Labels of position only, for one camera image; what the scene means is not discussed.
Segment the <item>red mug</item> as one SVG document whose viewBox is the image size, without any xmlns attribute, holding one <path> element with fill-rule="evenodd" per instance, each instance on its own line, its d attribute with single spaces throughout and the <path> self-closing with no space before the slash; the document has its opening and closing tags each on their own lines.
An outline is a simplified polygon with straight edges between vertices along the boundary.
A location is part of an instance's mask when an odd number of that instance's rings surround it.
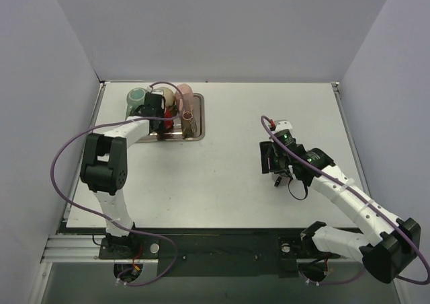
<svg viewBox="0 0 430 304">
<path fill-rule="evenodd" d="M 165 112 L 164 112 L 164 117 L 165 118 L 171 118 L 172 117 L 172 113 L 170 108 L 166 107 L 165 108 Z M 166 139 L 166 134 L 168 134 L 171 129 L 173 128 L 173 121 L 172 120 L 164 120 L 162 122 L 160 122 L 159 127 L 158 127 L 158 140 L 163 141 Z"/>
</svg>

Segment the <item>lilac mug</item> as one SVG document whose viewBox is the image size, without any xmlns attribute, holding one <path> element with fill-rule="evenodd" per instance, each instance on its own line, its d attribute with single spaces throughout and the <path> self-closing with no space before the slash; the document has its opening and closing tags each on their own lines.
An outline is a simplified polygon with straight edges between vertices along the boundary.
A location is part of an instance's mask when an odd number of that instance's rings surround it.
<svg viewBox="0 0 430 304">
<path fill-rule="evenodd" d="M 273 186 L 275 188 L 287 186 L 292 179 L 291 173 L 287 171 L 272 172 L 270 173 L 270 177 L 273 180 Z"/>
</svg>

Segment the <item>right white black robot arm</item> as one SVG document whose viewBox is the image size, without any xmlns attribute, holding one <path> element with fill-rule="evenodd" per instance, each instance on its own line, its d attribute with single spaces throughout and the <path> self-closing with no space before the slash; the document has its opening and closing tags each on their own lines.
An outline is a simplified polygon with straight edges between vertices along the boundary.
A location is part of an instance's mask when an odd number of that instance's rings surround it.
<svg viewBox="0 0 430 304">
<path fill-rule="evenodd" d="M 317 221 L 301 232 L 300 248 L 307 256 L 337 254 L 361 262 L 377 280 L 390 283 L 417 257 L 421 227 L 403 220 L 360 190 L 352 178 L 321 149 L 306 150 L 288 129 L 275 134 L 277 141 L 259 144 L 261 171 L 277 180 L 302 182 L 330 200 L 358 228 L 352 233 Z"/>
</svg>

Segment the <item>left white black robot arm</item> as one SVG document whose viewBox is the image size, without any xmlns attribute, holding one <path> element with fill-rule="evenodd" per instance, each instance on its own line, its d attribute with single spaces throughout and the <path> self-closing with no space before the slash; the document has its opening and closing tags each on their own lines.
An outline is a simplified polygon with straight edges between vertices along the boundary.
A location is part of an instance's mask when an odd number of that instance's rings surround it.
<svg viewBox="0 0 430 304">
<path fill-rule="evenodd" d="M 162 93 L 146 93 L 143 101 L 127 117 L 127 123 L 103 134 L 87 135 L 80 179 L 99 202 L 106 221 L 106 236 L 117 238 L 115 251 L 123 258 L 137 253 L 138 241 L 131 237 L 134 228 L 126 206 L 123 187 L 128 176 L 128 148 L 142 137 L 161 128 L 165 115 Z"/>
</svg>

